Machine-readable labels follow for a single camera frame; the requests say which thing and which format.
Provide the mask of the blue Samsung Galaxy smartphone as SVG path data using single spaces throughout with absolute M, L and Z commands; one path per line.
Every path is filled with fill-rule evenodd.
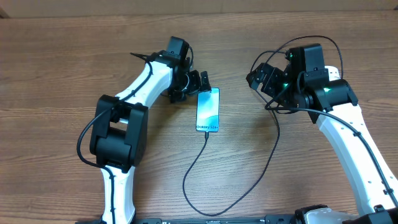
M 219 131 L 220 89 L 198 94 L 196 130 L 199 132 L 216 133 Z

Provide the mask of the white power extension strip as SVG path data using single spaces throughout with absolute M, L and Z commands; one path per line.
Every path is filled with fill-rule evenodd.
M 336 67 L 330 66 L 330 65 L 325 65 L 325 68 L 328 70 L 329 81 L 332 82 L 332 81 L 341 79 L 339 70 Z

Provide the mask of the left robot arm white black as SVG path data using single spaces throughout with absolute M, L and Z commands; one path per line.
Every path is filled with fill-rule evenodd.
M 206 72 L 192 70 L 189 43 L 171 37 L 165 50 L 141 55 L 144 69 L 124 91 L 103 95 L 96 105 L 90 152 L 104 180 L 105 205 L 99 223 L 133 223 L 134 170 L 147 143 L 149 109 L 164 92 L 171 103 L 210 90 Z

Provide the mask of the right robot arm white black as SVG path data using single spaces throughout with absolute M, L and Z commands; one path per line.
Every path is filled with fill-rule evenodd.
M 285 51 L 284 70 L 253 65 L 246 80 L 270 96 L 265 109 L 307 112 L 331 144 L 354 193 L 358 213 L 326 205 L 297 209 L 285 223 L 397 223 L 397 178 L 372 139 L 359 100 L 343 74 L 325 65 L 320 44 Z

